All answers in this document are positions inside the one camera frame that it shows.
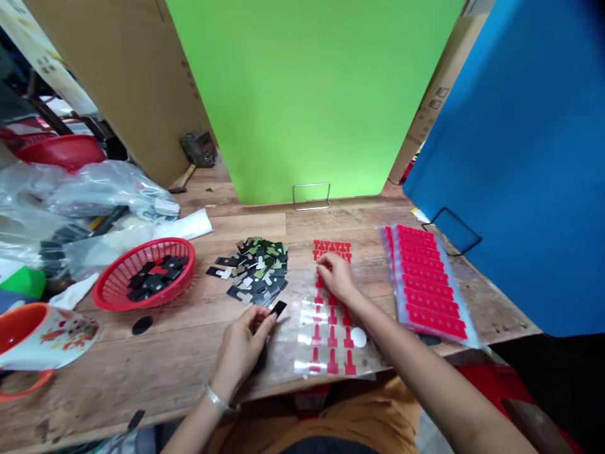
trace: blue object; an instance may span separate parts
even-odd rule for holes
[[[496,2],[406,184],[552,336],[605,332],[604,11]],[[438,227],[460,249],[475,237]]]
[[[21,301],[23,304],[35,303],[40,298],[34,298],[30,295],[23,293],[9,292],[7,290],[0,289],[0,315],[8,311],[13,304]]]

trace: mug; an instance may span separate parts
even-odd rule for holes
[[[71,363],[99,338],[99,321],[45,303],[31,303],[0,315],[0,370],[41,371],[28,390],[6,394],[0,402],[20,399],[40,389],[54,370]]]

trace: silver bracelet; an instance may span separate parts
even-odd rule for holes
[[[210,397],[210,400],[212,401],[212,403],[215,404],[216,406],[218,406],[218,408],[220,408],[221,411],[225,414],[233,415],[233,414],[239,413],[239,411],[241,410],[241,407],[239,404],[235,408],[232,408],[232,407],[228,406],[227,404],[225,404],[221,400],[221,398],[218,397],[214,391],[212,391],[212,388],[210,387],[210,382],[208,382],[208,384],[206,385],[206,393],[208,394],[208,397]]]

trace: green backdrop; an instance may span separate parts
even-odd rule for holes
[[[462,5],[168,0],[240,201],[378,194]]]

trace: pile of black pieces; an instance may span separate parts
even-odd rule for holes
[[[131,301],[141,302],[158,294],[172,285],[183,273],[188,262],[189,257],[173,257],[172,255],[165,255],[162,259],[147,262],[137,274],[130,278],[128,288],[132,291],[126,296]]]
[[[214,262],[227,269],[210,267],[206,274],[230,279],[232,285],[227,291],[230,297],[244,304],[269,307],[288,285],[284,279],[288,271],[288,246],[256,236],[240,241],[237,247],[229,257],[219,257]]]

